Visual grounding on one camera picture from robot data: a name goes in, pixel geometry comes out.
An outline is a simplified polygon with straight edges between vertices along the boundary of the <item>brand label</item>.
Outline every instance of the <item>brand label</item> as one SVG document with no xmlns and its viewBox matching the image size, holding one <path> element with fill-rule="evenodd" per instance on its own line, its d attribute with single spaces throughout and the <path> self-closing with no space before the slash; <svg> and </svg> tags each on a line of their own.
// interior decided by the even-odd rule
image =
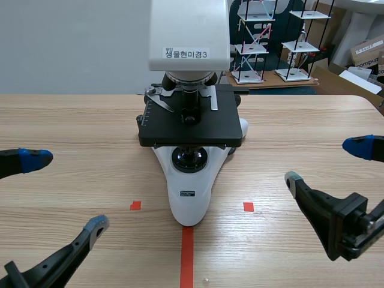
<svg viewBox="0 0 384 288">
<path fill-rule="evenodd" d="M 180 191 L 182 197 L 194 197 L 194 191 Z"/>
<path fill-rule="evenodd" d="M 209 59 L 209 48 L 164 47 L 163 59 Z"/>
</svg>

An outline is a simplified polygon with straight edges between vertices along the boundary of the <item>red tape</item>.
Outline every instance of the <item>red tape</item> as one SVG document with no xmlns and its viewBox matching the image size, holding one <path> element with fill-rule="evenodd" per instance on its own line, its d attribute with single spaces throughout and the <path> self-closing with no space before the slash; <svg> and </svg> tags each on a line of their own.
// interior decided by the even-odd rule
<svg viewBox="0 0 384 288">
<path fill-rule="evenodd" d="M 193 227 L 182 228 L 180 288 L 193 288 Z"/>
<path fill-rule="evenodd" d="M 134 201 L 130 206 L 130 210 L 141 210 L 141 208 L 142 208 L 141 201 Z"/>
<path fill-rule="evenodd" d="M 254 212 L 253 202 L 244 202 L 245 212 Z"/>
</svg>

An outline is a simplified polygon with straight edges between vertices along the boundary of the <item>white shelf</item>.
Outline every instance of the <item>white shelf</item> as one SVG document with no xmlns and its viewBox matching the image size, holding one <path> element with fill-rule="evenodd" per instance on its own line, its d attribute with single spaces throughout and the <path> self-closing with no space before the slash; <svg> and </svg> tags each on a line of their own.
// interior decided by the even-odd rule
<svg viewBox="0 0 384 288">
<path fill-rule="evenodd" d="M 308 81 L 311 77 L 304 74 L 300 69 L 291 68 L 289 70 L 288 78 L 287 73 L 288 69 L 279 69 L 275 70 L 275 72 L 285 81 L 285 82 L 293 82 L 293 81 Z"/>
<path fill-rule="evenodd" d="M 248 14 L 247 19 L 245 19 L 245 14 L 239 14 L 239 17 L 245 22 L 270 22 L 275 19 L 271 19 L 267 14 Z"/>
<path fill-rule="evenodd" d="M 251 83 L 263 83 L 264 80 L 261 79 L 261 76 L 256 74 L 254 71 L 241 71 L 240 73 L 240 81 L 239 71 L 232 71 L 233 78 L 235 79 L 237 84 L 251 84 Z"/>
<path fill-rule="evenodd" d="M 282 43 L 286 48 L 288 48 L 290 51 L 294 52 L 294 53 L 299 53 L 299 52 L 318 52 L 318 48 L 315 48 L 314 46 L 312 46 L 310 43 L 308 42 L 298 42 L 298 45 L 296 46 L 296 50 L 295 50 L 295 44 L 296 44 L 296 40 L 295 41 L 291 41 L 291 42 L 285 42 L 285 43 Z"/>
<path fill-rule="evenodd" d="M 244 45 L 244 51 L 241 53 L 241 44 L 235 45 L 236 50 L 241 54 L 241 55 L 255 55 L 255 54 L 268 54 L 268 51 L 264 48 L 264 46 L 260 44 L 246 44 Z"/>
<path fill-rule="evenodd" d="M 290 14 L 296 16 L 297 18 L 304 19 L 304 20 L 307 20 L 307 19 L 327 19 L 327 18 L 330 18 L 328 15 L 325 15 L 325 14 L 320 13 L 318 11 L 307 10 L 307 11 L 304 11 L 302 16 L 301 16 L 301 12 L 302 11 L 289 11 Z"/>
</svg>

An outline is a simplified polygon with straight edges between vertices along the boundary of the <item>microscope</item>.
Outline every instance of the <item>microscope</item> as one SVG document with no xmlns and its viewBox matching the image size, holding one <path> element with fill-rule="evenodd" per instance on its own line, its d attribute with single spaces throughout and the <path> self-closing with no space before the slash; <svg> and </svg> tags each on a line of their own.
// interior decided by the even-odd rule
<svg viewBox="0 0 384 288">
<path fill-rule="evenodd" d="M 226 0 L 151 4 L 149 69 L 165 75 L 161 85 L 145 89 L 140 145 L 151 147 L 161 164 L 173 216 L 193 226 L 208 210 L 225 159 L 248 130 L 233 91 L 215 87 L 215 71 L 230 65 L 228 6 Z"/>
</svg>

